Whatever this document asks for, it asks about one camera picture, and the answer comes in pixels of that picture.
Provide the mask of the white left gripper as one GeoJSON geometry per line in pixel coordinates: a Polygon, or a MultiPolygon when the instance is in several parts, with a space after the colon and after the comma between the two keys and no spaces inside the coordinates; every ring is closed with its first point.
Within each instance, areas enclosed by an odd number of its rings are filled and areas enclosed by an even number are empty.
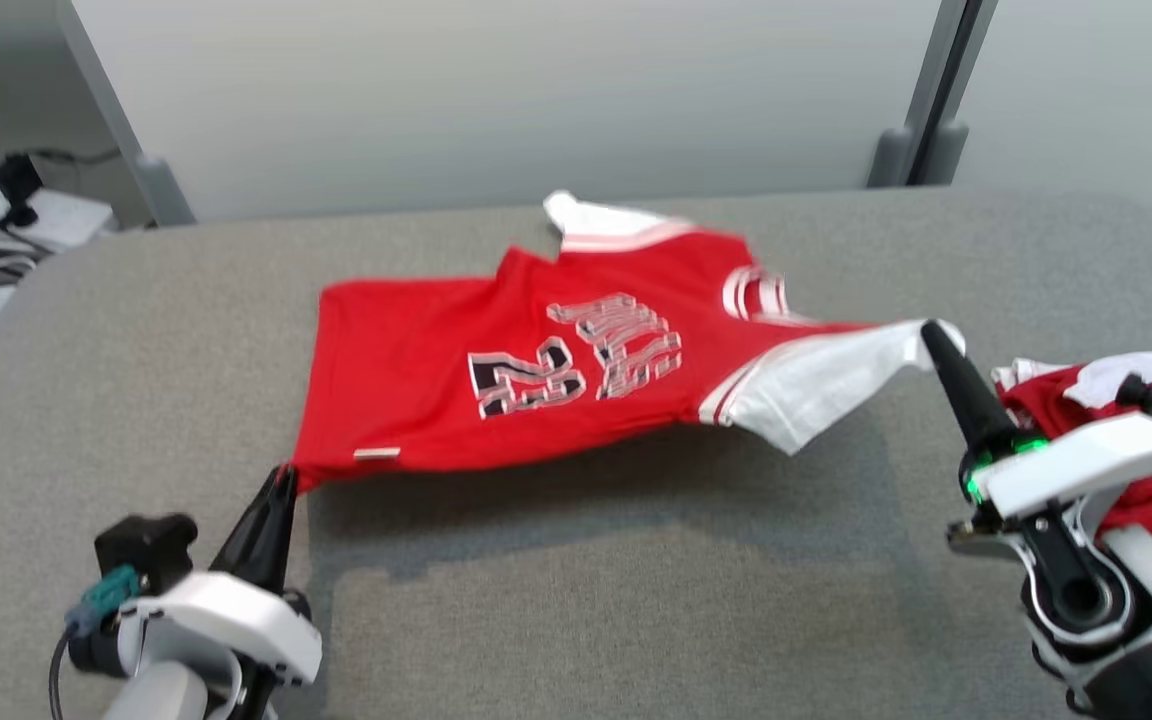
{"type": "Polygon", "coordinates": [[[236,685],[241,660],[250,659],[283,682],[314,683],[321,635],[276,596],[285,589],[298,493],[296,469],[271,469],[221,544],[212,571],[189,574],[164,594],[124,602],[123,670],[134,676],[151,665],[177,662],[209,684],[236,685]]]}

